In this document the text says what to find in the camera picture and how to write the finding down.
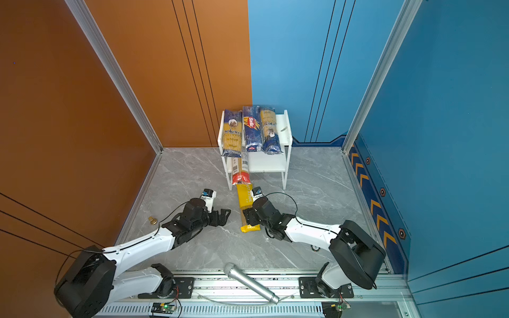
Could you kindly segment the red spaghetti pack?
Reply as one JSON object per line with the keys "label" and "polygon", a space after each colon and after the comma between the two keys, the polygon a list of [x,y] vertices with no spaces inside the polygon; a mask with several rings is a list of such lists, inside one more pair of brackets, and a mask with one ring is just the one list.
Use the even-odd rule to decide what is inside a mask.
{"label": "red spaghetti pack", "polygon": [[241,157],[232,158],[232,184],[234,186],[251,184],[247,151],[243,151]]}

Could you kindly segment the blue yellow portrait spaghetti pack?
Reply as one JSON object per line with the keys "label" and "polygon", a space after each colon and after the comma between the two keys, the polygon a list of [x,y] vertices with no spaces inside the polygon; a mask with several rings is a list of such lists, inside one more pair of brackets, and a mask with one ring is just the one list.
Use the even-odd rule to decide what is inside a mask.
{"label": "blue yellow portrait spaghetti pack", "polygon": [[262,151],[266,154],[281,154],[282,148],[277,130],[277,115],[270,107],[261,107]]}

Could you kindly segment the dark blue Barilla spaghetti pack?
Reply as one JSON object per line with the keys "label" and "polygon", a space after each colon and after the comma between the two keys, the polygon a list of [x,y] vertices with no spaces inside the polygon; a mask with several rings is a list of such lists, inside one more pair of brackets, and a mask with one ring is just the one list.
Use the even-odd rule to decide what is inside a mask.
{"label": "dark blue Barilla spaghetti pack", "polygon": [[262,132],[259,106],[243,107],[243,124],[247,152],[261,152]]}

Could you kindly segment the blue yellow pasta bag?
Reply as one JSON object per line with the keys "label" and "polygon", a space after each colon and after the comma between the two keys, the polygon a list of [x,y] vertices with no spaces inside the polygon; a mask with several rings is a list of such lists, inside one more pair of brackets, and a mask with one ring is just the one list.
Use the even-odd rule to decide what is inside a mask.
{"label": "blue yellow pasta bag", "polygon": [[243,117],[241,111],[224,111],[222,145],[224,157],[241,158]]}

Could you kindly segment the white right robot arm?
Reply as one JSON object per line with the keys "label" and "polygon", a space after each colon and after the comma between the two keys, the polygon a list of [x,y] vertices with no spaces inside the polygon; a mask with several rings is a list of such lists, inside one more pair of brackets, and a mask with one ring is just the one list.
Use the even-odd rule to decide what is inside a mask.
{"label": "white right robot arm", "polygon": [[326,225],[281,213],[266,196],[257,198],[253,206],[243,210],[249,225],[260,225],[270,238],[308,244],[328,250],[335,263],[327,262],[315,277],[318,293],[336,298],[342,288],[355,284],[365,290],[376,289],[376,277],[387,256],[379,245],[356,222],[347,220]]}

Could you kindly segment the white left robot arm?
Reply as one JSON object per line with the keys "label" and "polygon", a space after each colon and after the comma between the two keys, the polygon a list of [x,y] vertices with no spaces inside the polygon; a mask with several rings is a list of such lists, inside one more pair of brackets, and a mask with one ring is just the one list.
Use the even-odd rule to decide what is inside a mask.
{"label": "white left robot arm", "polygon": [[173,273],[161,263],[132,268],[191,241],[208,226],[226,225],[229,209],[213,209],[213,198],[199,197],[179,205],[157,229],[132,241],[77,251],[77,258],[54,287],[57,303],[72,317],[93,317],[106,305],[132,296],[177,295]]}

